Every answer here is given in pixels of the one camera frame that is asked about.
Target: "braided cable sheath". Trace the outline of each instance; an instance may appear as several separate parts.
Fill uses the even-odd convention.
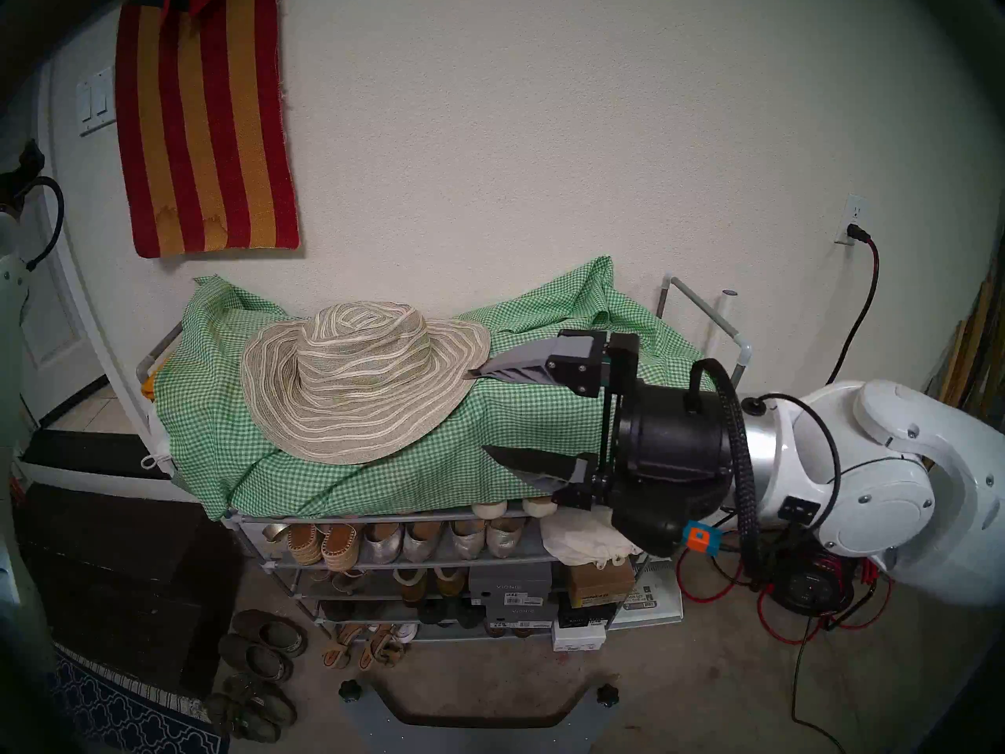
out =
[[[750,448],[747,446],[747,429],[736,389],[726,370],[715,359],[700,359],[691,365],[688,390],[691,404],[697,402],[697,392],[701,388],[701,373],[708,373],[716,387],[726,430],[730,436],[730,452],[733,454],[733,476],[736,482],[734,497],[737,502],[737,526],[740,532],[740,557],[747,575],[754,583],[763,577],[761,562],[760,528],[757,522],[757,492],[754,488],[754,466],[751,463]]]

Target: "wall hanging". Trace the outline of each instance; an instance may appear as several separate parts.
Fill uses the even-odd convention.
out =
[[[116,108],[141,256],[299,245],[276,0],[124,5]]]

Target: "green gingham fabric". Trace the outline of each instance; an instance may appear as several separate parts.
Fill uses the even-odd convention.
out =
[[[290,317],[219,276],[199,278],[178,348],[154,385],[158,416],[189,490],[211,519],[228,507],[249,516],[386,514],[494,503],[540,493],[493,462],[481,445],[575,454],[599,448],[601,399],[569,389],[482,379],[425,437],[368,464],[305,461],[266,440],[241,392],[244,344]],[[516,300],[458,317],[483,324],[491,354],[562,329],[634,332],[639,376],[684,386],[698,352],[652,313],[614,291],[609,256]]]

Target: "silver shoe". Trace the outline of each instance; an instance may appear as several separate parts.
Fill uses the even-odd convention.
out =
[[[378,565],[393,562],[401,551],[401,536],[404,532],[401,524],[388,522],[368,524],[363,530],[363,540],[370,548],[368,559]]]
[[[485,547],[485,523],[478,519],[450,522],[450,537],[461,559],[474,559]]]
[[[405,528],[401,553],[409,562],[425,562],[439,544],[443,522],[411,522]]]
[[[517,548],[524,534],[526,519],[493,519],[485,530],[488,553],[496,559],[506,559]]]

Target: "door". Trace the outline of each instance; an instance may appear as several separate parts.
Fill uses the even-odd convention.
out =
[[[16,167],[17,157],[2,166]],[[20,223],[0,215],[0,250],[27,261],[45,247],[52,229],[42,193],[52,192],[28,194]],[[53,251],[31,273],[21,321],[21,397],[35,421],[105,375],[68,297]]]

